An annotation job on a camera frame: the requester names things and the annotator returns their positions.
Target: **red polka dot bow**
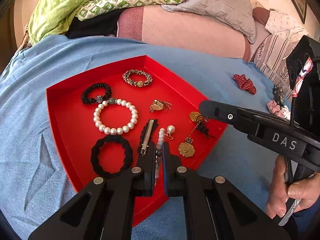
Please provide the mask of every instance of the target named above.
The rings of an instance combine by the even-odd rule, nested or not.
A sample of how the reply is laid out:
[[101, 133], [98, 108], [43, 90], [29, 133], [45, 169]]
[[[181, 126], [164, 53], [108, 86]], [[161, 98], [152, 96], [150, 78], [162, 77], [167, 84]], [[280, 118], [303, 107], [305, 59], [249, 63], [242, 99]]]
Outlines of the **red polka dot bow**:
[[257, 92], [255, 86], [252, 83], [252, 80], [250, 78], [246, 79], [244, 74], [235, 74], [233, 75], [233, 79], [237, 82], [238, 87], [241, 90], [247, 90], [252, 95]]

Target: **blue bedsheet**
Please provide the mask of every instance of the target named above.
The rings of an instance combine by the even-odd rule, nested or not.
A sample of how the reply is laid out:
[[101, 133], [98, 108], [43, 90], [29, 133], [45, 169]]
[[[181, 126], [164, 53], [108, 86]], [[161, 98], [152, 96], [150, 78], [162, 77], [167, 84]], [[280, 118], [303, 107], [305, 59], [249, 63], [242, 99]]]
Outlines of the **blue bedsheet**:
[[[22, 239], [75, 194], [52, 138], [45, 89], [82, 71], [145, 54], [212, 100], [267, 111], [272, 82], [240, 59], [120, 38], [43, 39], [14, 56], [0, 77], [0, 209]], [[252, 79], [254, 96], [237, 87], [235, 73]], [[228, 127], [198, 171], [225, 176], [264, 209], [275, 157]], [[167, 201], [133, 229], [132, 239], [186, 239], [182, 199]]]

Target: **hand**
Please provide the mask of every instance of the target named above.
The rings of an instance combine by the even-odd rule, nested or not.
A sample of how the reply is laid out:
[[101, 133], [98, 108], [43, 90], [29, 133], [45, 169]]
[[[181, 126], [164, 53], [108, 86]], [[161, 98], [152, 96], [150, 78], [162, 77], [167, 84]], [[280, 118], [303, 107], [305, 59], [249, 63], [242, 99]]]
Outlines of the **hand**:
[[276, 158], [273, 169], [272, 182], [269, 189], [269, 198], [266, 205], [266, 212], [270, 218], [276, 215], [283, 217], [286, 213], [288, 198], [302, 199], [294, 212], [311, 207], [320, 195], [320, 173], [315, 173], [312, 178], [303, 179], [292, 183], [289, 187], [284, 182], [286, 169], [284, 157], [279, 155]]

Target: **red tray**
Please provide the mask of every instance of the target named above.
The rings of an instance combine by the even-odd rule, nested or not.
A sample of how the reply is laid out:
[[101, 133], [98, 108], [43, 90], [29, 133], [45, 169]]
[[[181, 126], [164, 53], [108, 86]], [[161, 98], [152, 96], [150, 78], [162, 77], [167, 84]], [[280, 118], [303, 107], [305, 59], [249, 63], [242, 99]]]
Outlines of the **red tray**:
[[[153, 77], [152, 84], [137, 88], [124, 82], [123, 73], [132, 68], [150, 73]], [[141, 80], [141, 76], [132, 78]], [[77, 192], [97, 176], [90, 162], [91, 148], [98, 139], [105, 136], [93, 122], [93, 112], [97, 104], [84, 105], [80, 99], [83, 90], [97, 82], [105, 82], [110, 85], [112, 97], [130, 101], [138, 110], [138, 123], [129, 133], [123, 134], [133, 149], [132, 166], [138, 158], [137, 147], [140, 134], [149, 119], [158, 119], [158, 130], [161, 127], [166, 129], [171, 124], [176, 127], [173, 133], [174, 140], [169, 142], [171, 153], [179, 155], [182, 164], [192, 169], [199, 167], [227, 126], [222, 122], [209, 121], [210, 134], [215, 138], [208, 139], [199, 131], [195, 131], [192, 135], [195, 155], [191, 158], [182, 157], [178, 152], [178, 145], [185, 141], [195, 126], [189, 120], [189, 114], [196, 111], [200, 102], [207, 98], [148, 56], [113, 62], [65, 79], [47, 88], [47, 104], [51, 129], [60, 159]], [[99, 94], [104, 95], [104, 90], [94, 90], [89, 96], [95, 97]], [[164, 110], [150, 113], [149, 107], [155, 99], [172, 103], [172, 110], [168, 110], [167, 113]], [[131, 114], [125, 107], [112, 105], [107, 106], [107, 109], [101, 112], [100, 118], [106, 126], [117, 128], [126, 125]], [[155, 142], [158, 139], [158, 130], [153, 135]], [[104, 170], [112, 173], [119, 171], [123, 165], [123, 152], [121, 146], [116, 144], [103, 146], [100, 149], [100, 165]], [[160, 178], [157, 180], [154, 195], [150, 198], [136, 198], [133, 226], [147, 218], [167, 199], [164, 195], [161, 165]]]

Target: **gray pillow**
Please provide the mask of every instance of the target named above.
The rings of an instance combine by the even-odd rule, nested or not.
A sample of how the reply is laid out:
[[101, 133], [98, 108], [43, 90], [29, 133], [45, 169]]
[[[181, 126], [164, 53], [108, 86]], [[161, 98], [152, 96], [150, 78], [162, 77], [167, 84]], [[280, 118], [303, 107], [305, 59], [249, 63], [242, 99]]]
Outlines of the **gray pillow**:
[[210, 16], [243, 33], [250, 43], [256, 41], [250, 0], [186, 0], [178, 5], [161, 7], [168, 12], [184, 11]]

